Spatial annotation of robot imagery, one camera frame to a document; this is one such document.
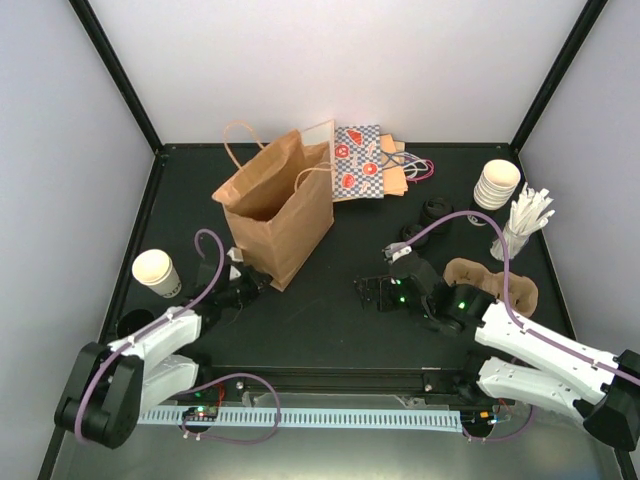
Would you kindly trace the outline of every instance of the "black table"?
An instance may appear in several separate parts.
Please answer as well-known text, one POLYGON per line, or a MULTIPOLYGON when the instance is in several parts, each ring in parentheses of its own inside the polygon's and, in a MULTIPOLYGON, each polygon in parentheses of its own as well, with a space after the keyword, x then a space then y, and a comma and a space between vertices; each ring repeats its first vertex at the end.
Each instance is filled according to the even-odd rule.
MULTIPOLYGON (((257 153, 252 146, 234 149, 241 159, 257 153)), ((446 196, 456 210, 466 209, 487 161, 504 158, 519 163, 505 145, 409 145, 408 150, 433 160, 435 175, 410 185, 403 197, 335 204, 335 224, 287 290, 270 289, 239 314, 226 311, 209 334, 188 347, 189 354, 209 355, 215 373, 259 373, 281 389, 424 394, 425 371, 454 372, 463 367, 469 351, 488 352, 473 342, 472 329, 450 338, 428 331, 420 316, 378 313, 373 306, 363 309, 353 288, 358 276, 387 272, 381 249, 397 240, 404 224, 417 222, 425 199, 446 196)), ((195 232, 207 227, 221 236, 226 248, 233 244, 222 207, 211 194, 235 167, 219 145, 176 145, 167 151, 152 176, 148 216, 144 216, 144 228, 137 232, 139 241, 126 266, 141 251, 165 250, 188 294, 200 261, 193 247, 195 232)), ((496 219, 504 224, 507 217, 504 207, 496 219)), ((424 256, 439 273, 456 257, 480 262, 496 272, 502 264, 489 253, 494 238, 489 226, 476 227, 466 218, 455 219, 449 234, 432 237, 424 256)), ((213 241, 204 240, 203 246, 205 252, 217 255, 213 241)), ((538 286, 539 302, 532 319, 573 336, 541 234, 532 236, 513 261, 512 271, 538 286)), ((184 300, 162 299, 132 281, 128 272, 116 292, 120 300, 111 309, 108 339, 113 338, 115 320, 121 314, 144 308, 160 315, 184 300)), ((442 402, 443 397, 436 395, 432 401, 442 402)))

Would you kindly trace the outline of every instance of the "perforated metal strip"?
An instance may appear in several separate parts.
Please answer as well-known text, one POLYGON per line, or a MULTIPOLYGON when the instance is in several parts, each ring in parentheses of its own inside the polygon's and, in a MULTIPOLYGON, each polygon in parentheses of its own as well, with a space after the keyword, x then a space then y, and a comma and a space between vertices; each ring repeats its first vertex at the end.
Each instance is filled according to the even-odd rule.
MULTIPOLYGON (((158 406, 141 415, 139 425, 181 425, 186 406, 158 406)), ((370 428, 462 432, 460 412, 439 410, 367 410, 282 408, 282 428, 370 428)), ((193 420, 187 425, 270 427, 275 408, 222 407, 215 421, 193 420)))

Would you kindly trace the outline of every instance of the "robotic hand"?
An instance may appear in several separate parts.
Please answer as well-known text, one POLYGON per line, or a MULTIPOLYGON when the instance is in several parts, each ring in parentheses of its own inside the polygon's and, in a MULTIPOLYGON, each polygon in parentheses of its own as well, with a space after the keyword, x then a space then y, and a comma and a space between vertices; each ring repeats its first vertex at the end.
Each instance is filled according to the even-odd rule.
POLYGON ((470 372, 482 394, 509 398, 567 415, 603 443, 635 450, 640 436, 640 355, 596 350, 521 315, 517 324, 506 305, 471 285, 449 286, 411 247, 385 249, 390 275, 360 279, 362 302, 378 310, 408 308, 432 330, 457 335, 475 330, 475 341, 512 355, 531 367, 484 357, 470 372))
MULTIPOLYGON (((193 297, 204 291, 214 270, 215 266, 201 264, 193 297)), ((85 438, 117 448, 129 438, 141 414, 193 387, 198 379, 198 364, 174 352, 207 333, 220 319, 222 309, 247 306, 271 280, 239 263, 225 265, 220 278, 215 289, 193 309, 170 307, 154 322, 164 320, 157 328, 148 325, 107 345, 85 345, 56 409, 56 425, 74 431, 89 384, 103 362, 119 350, 121 353, 97 383, 82 412, 81 431, 85 438)))

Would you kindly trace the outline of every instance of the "red food illustration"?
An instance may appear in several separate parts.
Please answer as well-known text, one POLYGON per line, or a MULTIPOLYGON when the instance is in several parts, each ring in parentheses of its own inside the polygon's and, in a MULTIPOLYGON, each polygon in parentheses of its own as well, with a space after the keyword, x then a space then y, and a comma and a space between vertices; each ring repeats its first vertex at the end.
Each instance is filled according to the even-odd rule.
POLYGON ((336 147, 336 157, 338 158, 349 158, 350 153, 349 146, 344 143, 336 147))
POLYGON ((346 133, 347 133, 347 135, 349 135, 349 138, 351 139, 351 141, 353 143, 355 143, 359 147, 362 146, 363 137, 362 137, 362 134, 358 130, 351 130, 349 128, 349 129, 347 129, 346 133))
POLYGON ((362 166, 362 173, 365 175, 375 175, 378 173, 378 165, 375 163, 367 162, 362 166))
POLYGON ((356 177, 354 177, 350 173, 345 173, 342 176, 342 186, 344 188, 353 188, 355 184, 356 184, 356 177))

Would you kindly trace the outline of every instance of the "checkered paper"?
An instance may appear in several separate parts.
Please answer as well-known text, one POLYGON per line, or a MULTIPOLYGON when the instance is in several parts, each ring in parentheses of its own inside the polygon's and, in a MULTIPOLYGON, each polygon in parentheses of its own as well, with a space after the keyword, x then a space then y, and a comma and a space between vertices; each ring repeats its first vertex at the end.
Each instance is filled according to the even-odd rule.
POLYGON ((383 198, 380 125, 336 128, 335 167, 334 200, 383 198))

